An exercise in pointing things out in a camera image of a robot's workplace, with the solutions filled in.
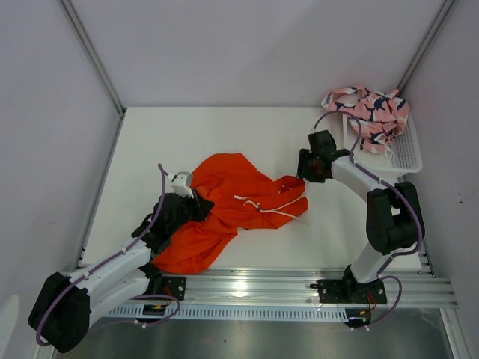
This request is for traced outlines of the orange shorts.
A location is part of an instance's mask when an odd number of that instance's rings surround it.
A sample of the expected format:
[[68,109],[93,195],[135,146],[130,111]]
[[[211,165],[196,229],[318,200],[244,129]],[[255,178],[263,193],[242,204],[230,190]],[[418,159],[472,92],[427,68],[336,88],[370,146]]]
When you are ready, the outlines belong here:
[[217,153],[192,172],[192,187],[213,203],[206,219],[190,221],[153,264],[174,274],[210,267],[243,230],[277,230],[308,210],[306,184],[295,176],[277,180],[261,173],[242,153]]

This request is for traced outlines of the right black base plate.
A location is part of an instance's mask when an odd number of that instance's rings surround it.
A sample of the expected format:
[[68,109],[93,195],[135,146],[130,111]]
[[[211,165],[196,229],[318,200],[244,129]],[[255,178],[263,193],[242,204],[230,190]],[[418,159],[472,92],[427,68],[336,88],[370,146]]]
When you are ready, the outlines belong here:
[[322,279],[309,285],[323,304],[386,304],[387,295],[381,280],[357,283],[354,279]]

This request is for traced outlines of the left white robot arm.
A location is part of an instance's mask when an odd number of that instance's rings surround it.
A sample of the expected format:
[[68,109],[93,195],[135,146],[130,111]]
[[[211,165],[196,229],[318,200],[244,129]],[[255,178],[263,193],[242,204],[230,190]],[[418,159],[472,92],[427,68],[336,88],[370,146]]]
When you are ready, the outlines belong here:
[[205,221],[213,207],[197,192],[191,197],[164,194],[120,250],[82,270],[51,274],[28,316],[38,345],[66,353],[122,303],[137,297],[171,300],[162,293],[162,271],[152,261],[174,234]]

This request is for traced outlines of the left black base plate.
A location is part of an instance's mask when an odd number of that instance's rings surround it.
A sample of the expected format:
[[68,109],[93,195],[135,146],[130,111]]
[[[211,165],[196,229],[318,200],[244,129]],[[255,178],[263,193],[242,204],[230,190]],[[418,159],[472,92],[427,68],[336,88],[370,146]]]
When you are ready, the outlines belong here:
[[152,279],[148,284],[145,295],[170,295],[182,301],[186,292],[186,278],[175,276],[161,276]]

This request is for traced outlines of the aluminium mounting rail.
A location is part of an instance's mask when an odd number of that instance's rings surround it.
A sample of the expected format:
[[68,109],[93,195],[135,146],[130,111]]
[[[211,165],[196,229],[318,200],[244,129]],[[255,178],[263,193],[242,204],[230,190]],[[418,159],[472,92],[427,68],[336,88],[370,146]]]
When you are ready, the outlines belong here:
[[[304,307],[317,304],[317,280],[339,279],[342,271],[211,269],[187,275],[184,304]],[[399,308],[456,308],[458,300],[449,279],[435,277],[427,266],[418,272],[393,271],[400,279]]]

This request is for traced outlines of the white plastic basket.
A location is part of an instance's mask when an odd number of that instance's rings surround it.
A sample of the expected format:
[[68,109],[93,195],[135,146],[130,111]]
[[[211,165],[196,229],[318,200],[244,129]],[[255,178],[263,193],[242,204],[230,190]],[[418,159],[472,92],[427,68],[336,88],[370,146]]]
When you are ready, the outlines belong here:
[[421,151],[415,128],[414,117],[410,114],[405,130],[389,145],[389,151],[370,153],[354,149],[357,161],[381,177],[397,179],[407,174],[419,173],[423,168]]

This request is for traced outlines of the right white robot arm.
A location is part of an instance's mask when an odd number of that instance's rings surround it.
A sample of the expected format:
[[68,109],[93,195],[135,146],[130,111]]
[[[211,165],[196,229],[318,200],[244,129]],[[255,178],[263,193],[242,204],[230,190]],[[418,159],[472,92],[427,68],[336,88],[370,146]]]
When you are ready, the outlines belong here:
[[319,280],[314,284],[323,303],[366,301],[377,294],[386,302],[380,275],[396,257],[408,256],[421,247],[424,221],[418,194],[410,182],[392,185],[339,150],[329,131],[308,135],[309,147],[299,152],[297,177],[310,183],[336,180],[366,203],[367,244],[359,257],[344,270],[340,280]]

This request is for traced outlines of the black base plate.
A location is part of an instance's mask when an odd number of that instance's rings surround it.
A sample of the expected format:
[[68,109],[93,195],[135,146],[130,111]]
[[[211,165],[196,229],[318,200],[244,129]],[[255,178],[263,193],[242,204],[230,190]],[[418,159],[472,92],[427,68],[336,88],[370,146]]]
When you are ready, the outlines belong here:
[[387,295],[381,280],[357,283],[354,279],[322,279],[309,285],[323,304],[386,304]]
[[152,279],[148,284],[145,295],[170,295],[182,301],[186,292],[186,278],[175,276],[161,276]]

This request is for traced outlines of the pink patterned shorts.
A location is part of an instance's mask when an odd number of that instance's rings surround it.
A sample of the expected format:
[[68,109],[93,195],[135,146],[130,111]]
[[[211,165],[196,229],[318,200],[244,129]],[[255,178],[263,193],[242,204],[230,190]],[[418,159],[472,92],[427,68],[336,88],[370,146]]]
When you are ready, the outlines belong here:
[[338,88],[323,98],[321,106],[347,113],[351,127],[361,135],[361,150],[386,153],[388,145],[405,131],[409,119],[409,103],[397,94],[397,90],[383,93],[364,85]]

